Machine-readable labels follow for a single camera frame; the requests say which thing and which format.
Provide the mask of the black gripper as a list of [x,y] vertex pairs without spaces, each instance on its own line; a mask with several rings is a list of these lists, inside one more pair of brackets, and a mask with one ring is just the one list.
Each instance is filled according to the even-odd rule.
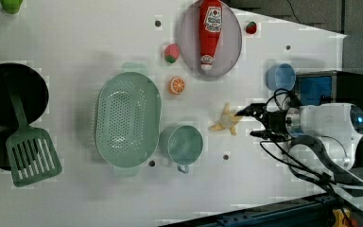
[[260,131],[251,131],[251,136],[264,140],[285,141],[288,137],[285,125],[286,114],[287,111],[269,112],[265,103],[253,103],[238,111],[235,116],[253,117],[265,127]]

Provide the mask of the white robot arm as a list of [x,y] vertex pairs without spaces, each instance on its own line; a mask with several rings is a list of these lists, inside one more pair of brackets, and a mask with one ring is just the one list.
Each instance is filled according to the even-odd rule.
[[350,172],[363,139],[363,112],[350,103],[306,105],[270,112],[253,103],[237,113],[265,127],[254,137],[280,145],[289,170],[363,213],[363,180]]

